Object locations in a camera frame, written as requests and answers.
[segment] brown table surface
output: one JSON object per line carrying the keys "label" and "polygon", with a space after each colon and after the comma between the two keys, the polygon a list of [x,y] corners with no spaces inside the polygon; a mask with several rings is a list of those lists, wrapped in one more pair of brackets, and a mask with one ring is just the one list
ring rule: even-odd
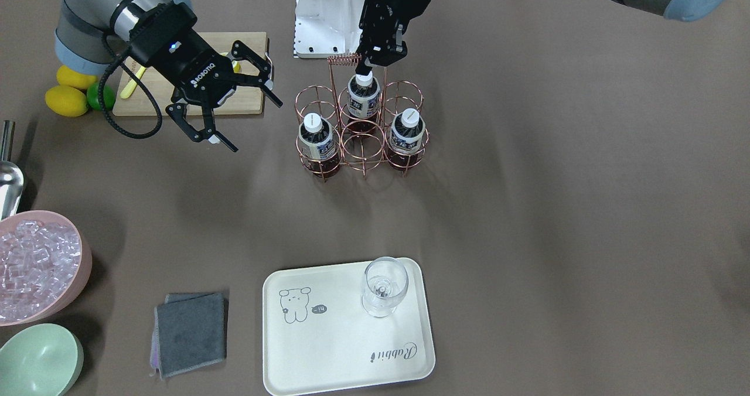
{"label": "brown table surface", "polygon": [[[268,274],[380,255],[423,268],[437,366],[341,394],[750,393],[750,0],[693,24],[606,0],[434,0],[388,73],[426,96],[424,164],[325,184],[293,147],[295,94],[328,80],[292,59],[294,0],[192,0],[197,30],[271,39],[285,105],[217,122],[239,153],[168,119],[137,141],[49,111],[59,1],[0,0],[0,116],[25,209],[69,217],[94,251],[47,320],[85,348],[71,396],[265,394]],[[203,291],[229,295],[227,361],[150,377],[153,308]]]}

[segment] copper coil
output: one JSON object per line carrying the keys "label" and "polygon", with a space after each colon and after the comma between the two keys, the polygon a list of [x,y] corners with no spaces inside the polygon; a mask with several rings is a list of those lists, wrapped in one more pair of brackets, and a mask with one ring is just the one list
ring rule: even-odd
{"label": "copper coil", "polygon": [[335,54],[328,57],[329,65],[341,65],[342,67],[354,67],[362,60],[358,53]]}

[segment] white tray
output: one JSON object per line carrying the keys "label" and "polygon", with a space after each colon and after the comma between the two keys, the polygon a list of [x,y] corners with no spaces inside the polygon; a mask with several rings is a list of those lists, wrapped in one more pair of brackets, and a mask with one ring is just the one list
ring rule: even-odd
{"label": "white tray", "polygon": [[293,396],[396,383],[432,372],[435,348],[421,268],[409,258],[399,260],[409,273],[409,290],[396,312],[381,319],[367,314],[360,301],[369,262],[268,276],[263,284],[268,393]]}

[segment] yellow lemon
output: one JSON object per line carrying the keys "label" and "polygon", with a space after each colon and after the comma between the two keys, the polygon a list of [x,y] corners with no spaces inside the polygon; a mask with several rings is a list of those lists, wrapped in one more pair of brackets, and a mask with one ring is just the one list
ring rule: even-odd
{"label": "yellow lemon", "polygon": [[86,95],[70,86],[54,86],[45,93],[47,107],[58,115],[75,117],[88,111]]}
{"label": "yellow lemon", "polygon": [[87,76],[86,74],[77,73],[63,65],[57,70],[57,82],[60,86],[70,86],[79,90],[85,90],[96,83],[96,76]]}
{"label": "yellow lemon", "polygon": [[[221,53],[221,56],[227,56],[228,54],[229,54],[228,52],[222,52],[222,53]],[[241,73],[241,72],[242,72],[242,67],[240,67],[240,65],[239,65],[239,60],[233,60],[233,61],[232,61],[232,70],[233,70],[233,71],[234,71],[234,72],[235,72],[236,74],[239,74],[239,73]]]}

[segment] green bowl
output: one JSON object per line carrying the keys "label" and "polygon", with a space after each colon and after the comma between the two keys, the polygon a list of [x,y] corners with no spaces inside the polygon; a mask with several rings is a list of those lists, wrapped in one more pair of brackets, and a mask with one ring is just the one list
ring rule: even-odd
{"label": "green bowl", "polygon": [[82,365],[81,343],[65,327],[29,327],[0,348],[0,394],[60,396],[76,382]]}

